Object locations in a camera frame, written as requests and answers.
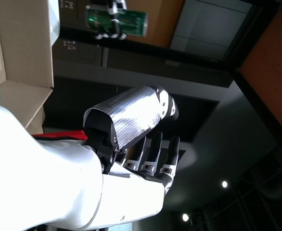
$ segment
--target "wall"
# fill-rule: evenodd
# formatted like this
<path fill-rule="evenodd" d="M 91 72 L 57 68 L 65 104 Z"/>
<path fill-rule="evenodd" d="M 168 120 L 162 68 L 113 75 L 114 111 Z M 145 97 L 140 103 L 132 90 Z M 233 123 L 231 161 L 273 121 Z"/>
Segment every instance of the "wall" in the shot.
<path fill-rule="evenodd" d="M 173 231 L 171 214 L 161 211 L 156 216 L 136 221 L 133 231 Z"/>
<path fill-rule="evenodd" d="M 164 209 L 191 211 L 213 200 L 223 192 L 223 180 L 235 179 L 275 145 L 233 82 L 179 161 Z"/>
<path fill-rule="evenodd" d="M 239 0 L 186 0 L 171 48 L 222 60 L 250 7 Z"/>

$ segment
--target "robot finger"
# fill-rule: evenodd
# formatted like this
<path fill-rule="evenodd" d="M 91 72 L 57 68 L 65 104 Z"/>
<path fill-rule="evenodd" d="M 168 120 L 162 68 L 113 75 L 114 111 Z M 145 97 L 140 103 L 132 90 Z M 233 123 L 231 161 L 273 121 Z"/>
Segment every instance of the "robot finger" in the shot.
<path fill-rule="evenodd" d="M 151 142 L 149 155 L 146 161 L 144 162 L 144 165 L 142 165 L 141 167 L 141 171 L 143 173 L 147 173 L 151 176 L 154 176 L 157 169 L 158 159 L 160 156 L 162 137 L 163 135 L 161 131 L 158 131 L 154 134 L 154 137 Z"/>
<path fill-rule="evenodd" d="M 135 144 L 132 150 L 131 157 L 125 163 L 124 167 L 138 171 L 141 158 L 143 156 L 144 146 L 146 142 L 146 137 L 143 137 L 139 142 Z"/>
<path fill-rule="evenodd" d="M 179 158 L 179 142 L 180 139 L 178 136 L 171 139 L 166 162 L 160 169 L 160 173 L 157 175 L 157 178 L 161 180 L 165 188 L 165 194 L 169 191 L 173 184 L 177 161 Z"/>

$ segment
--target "wooden panel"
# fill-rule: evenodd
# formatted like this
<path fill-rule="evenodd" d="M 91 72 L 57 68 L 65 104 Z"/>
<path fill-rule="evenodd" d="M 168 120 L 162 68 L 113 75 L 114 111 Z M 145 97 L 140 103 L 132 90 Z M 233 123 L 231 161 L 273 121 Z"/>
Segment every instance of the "wooden panel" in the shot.
<path fill-rule="evenodd" d="M 155 46 L 168 47 L 180 14 L 183 0 L 127 0 L 127 8 L 149 14 L 146 37 L 127 36 L 127 39 Z"/>
<path fill-rule="evenodd" d="M 282 125 L 282 7 L 240 72 Z"/>

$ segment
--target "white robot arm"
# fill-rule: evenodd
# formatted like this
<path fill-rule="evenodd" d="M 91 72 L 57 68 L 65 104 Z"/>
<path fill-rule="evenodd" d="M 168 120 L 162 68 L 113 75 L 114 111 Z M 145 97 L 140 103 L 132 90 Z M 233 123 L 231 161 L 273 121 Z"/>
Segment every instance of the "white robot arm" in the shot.
<path fill-rule="evenodd" d="M 171 140 L 158 175 L 160 132 L 138 167 L 145 135 L 161 119 L 177 116 L 164 89 L 131 89 L 85 113 L 87 141 L 37 141 L 0 106 L 0 230 L 49 224 L 85 231 L 159 213 L 175 176 L 179 138 Z"/>

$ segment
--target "ceiling light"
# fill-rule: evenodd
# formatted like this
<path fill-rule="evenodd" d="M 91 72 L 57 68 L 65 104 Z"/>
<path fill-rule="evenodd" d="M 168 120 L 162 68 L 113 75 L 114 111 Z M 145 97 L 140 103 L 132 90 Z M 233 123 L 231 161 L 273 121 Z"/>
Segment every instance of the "ceiling light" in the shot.
<path fill-rule="evenodd" d="M 183 221 L 188 221 L 189 220 L 189 216 L 186 214 L 186 213 L 184 213 L 183 214 Z"/>
<path fill-rule="evenodd" d="M 223 188 L 226 188 L 227 186 L 228 186 L 228 183 L 227 183 L 226 181 L 223 181 L 223 182 L 222 182 L 222 187 L 223 187 Z"/>

